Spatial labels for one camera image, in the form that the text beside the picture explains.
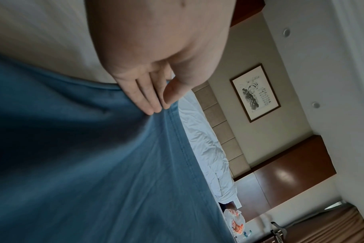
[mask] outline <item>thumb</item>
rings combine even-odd
[[[166,86],[163,92],[163,99],[166,104],[172,104],[182,98],[194,86],[182,83],[177,77],[174,77]]]

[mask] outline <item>framed picture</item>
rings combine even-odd
[[[250,122],[281,107],[262,64],[238,75],[230,82]]]

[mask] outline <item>beige wall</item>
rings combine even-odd
[[[229,79],[259,63],[282,107],[250,123]],[[312,134],[262,13],[230,29],[223,57],[209,84],[251,166]]]

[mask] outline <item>blue fabric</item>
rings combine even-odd
[[[0,56],[0,242],[234,242],[177,104]]]

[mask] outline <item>white bedding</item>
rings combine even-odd
[[[179,100],[179,114],[193,152],[217,202],[240,208],[229,161],[192,91]]]

